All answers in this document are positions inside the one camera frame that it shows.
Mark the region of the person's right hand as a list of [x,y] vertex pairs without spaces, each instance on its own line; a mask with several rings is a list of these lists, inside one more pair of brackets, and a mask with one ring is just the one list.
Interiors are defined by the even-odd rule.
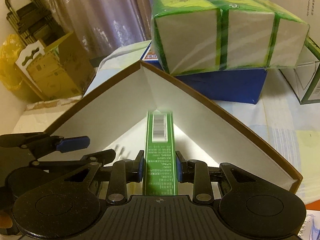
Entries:
[[10,235],[7,235],[7,230],[12,228],[12,219],[5,211],[0,212],[0,227],[1,227],[1,239],[12,239]]

